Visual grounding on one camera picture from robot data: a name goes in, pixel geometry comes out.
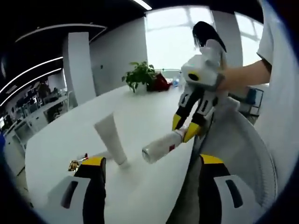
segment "white shirt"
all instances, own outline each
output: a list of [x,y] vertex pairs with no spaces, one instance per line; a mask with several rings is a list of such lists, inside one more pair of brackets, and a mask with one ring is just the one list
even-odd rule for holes
[[262,3],[263,35],[258,55],[272,65],[269,92],[255,128],[274,160],[278,192],[286,186],[299,154],[299,67],[282,21]]

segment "red object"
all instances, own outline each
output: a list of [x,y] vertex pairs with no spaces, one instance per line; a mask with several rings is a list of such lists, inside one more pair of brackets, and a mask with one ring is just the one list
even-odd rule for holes
[[167,91],[170,86],[171,84],[166,81],[161,73],[159,73],[156,75],[154,83],[151,86],[148,86],[147,91]]
[[171,152],[175,148],[175,145],[169,146],[169,151]]

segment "round table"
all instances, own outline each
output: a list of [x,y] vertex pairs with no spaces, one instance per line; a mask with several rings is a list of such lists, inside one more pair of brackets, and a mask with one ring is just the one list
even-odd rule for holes
[[165,223],[187,173],[193,141],[181,144],[150,165],[142,147],[171,131],[183,89],[136,95],[124,86],[67,112],[27,143],[26,178],[32,204],[40,208],[47,194],[70,174],[71,160],[106,151],[93,125],[114,113],[130,167],[107,161],[105,223]]

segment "green leaves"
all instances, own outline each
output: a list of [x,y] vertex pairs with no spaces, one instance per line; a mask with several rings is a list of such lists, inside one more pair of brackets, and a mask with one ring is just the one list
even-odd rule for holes
[[153,65],[148,65],[147,62],[131,62],[130,65],[134,65],[133,71],[128,71],[125,76],[121,78],[121,81],[126,81],[127,85],[133,92],[136,91],[139,83],[151,85],[156,77],[155,69]]

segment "black ceiling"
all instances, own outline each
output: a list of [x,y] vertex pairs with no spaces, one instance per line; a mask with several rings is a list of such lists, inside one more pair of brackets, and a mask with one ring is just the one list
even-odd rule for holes
[[[212,10],[228,13],[239,12],[263,22],[263,14],[255,0],[144,0],[153,9],[181,6],[181,5],[206,5]],[[100,28],[56,28],[38,32],[27,36],[17,43],[21,36],[39,28],[59,24],[83,23],[101,25],[107,27],[109,32],[128,21],[144,16],[146,11],[132,0],[85,0],[81,2],[36,2],[5,3],[1,5],[0,14],[0,56],[5,64],[6,78],[0,74],[0,89],[21,72],[42,62],[59,57],[62,54],[62,41],[68,32],[90,32],[90,39],[98,34]],[[62,66],[62,62],[56,61],[43,65],[26,73],[17,86]],[[3,91],[0,93],[0,102],[5,99]]]

